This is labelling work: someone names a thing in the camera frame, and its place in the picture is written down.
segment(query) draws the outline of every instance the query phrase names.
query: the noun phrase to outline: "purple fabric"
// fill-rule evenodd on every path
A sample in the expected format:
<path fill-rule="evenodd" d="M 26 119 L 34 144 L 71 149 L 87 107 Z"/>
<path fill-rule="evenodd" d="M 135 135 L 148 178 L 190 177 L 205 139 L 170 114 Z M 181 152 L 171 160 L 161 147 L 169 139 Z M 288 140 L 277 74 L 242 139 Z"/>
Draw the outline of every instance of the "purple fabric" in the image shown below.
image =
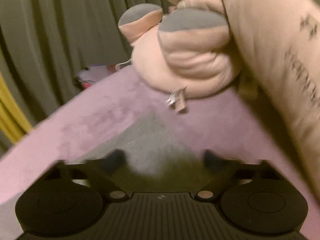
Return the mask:
<path fill-rule="evenodd" d="M 296 152 L 281 118 L 264 95 L 251 105 L 231 87 L 211 98 L 189 100 L 188 113 L 166 106 L 168 95 L 147 87 L 126 67 L 85 90 L 0 161 L 0 203 L 25 190 L 57 159 L 77 159 L 113 138 L 138 118 L 156 112 L 195 153 L 204 148 L 248 163 L 268 159 L 305 196 L 308 217 L 301 229 L 310 240 L 320 235 L 320 208 L 299 172 Z"/>

